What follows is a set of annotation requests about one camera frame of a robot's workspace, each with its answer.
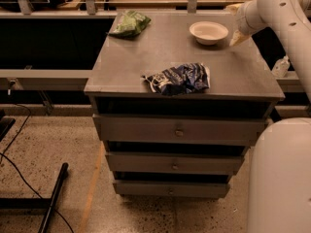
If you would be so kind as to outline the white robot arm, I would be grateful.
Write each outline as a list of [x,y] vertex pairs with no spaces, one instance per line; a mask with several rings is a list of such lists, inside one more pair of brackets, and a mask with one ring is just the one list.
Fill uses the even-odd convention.
[[[234,13],[238,30],[253,35],[270,27],[311,99],[310,0],[253,0]],[[247,233],[311,233],[311,118],[269,125],[250,166]]]

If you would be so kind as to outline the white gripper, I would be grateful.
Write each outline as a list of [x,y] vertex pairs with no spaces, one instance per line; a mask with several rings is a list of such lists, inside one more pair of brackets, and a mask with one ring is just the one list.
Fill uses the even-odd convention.
[[259,15],[257,1],[230,4],[225,9],[231,14],[236,14],[238,30],[233,32],[229,45],[237,46],[250,38],[249,35],[256,34],[266,27],[266,23]]

